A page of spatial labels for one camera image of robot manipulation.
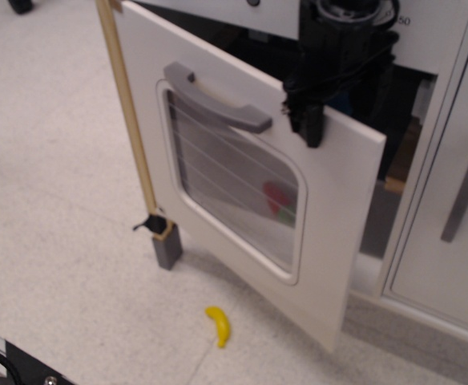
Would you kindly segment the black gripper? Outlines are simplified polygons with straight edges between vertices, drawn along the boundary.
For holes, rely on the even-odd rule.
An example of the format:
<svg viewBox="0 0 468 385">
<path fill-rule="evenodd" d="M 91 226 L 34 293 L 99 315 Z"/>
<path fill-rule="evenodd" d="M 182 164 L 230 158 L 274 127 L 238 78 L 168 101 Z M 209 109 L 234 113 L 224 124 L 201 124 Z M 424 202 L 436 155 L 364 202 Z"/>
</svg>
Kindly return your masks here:
<svg viewBox="0 0 468 385">
<path fill-rule="evenodd" d="M 346 23 L 312 16 L 302 25 L 300 58 L 283 81 L 292 132 L 308 148 L 324 134 L 324 107 L 346 98 L 357 116 L 372 116 L 383 104 L 392 77 L 393 45 L 387 22 Z"/>
</svg>

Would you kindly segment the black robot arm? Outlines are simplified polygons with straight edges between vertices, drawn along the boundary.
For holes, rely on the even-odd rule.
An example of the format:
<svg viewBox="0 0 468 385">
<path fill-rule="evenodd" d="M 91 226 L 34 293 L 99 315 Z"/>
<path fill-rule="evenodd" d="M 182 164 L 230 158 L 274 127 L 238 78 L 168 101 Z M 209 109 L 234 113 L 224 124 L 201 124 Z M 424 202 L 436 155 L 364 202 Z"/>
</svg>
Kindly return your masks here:
<svg viewBox="0 0 468 385">
<path fill-rule="evenodd" d="M 397 1 L 305 1 L 300 58 L 284 79 L 284 113 L 310 148 L 324 135 L 324 108 L 345 105 L 369 119 L 381 109 L 393 72 Z"/>
</svg>

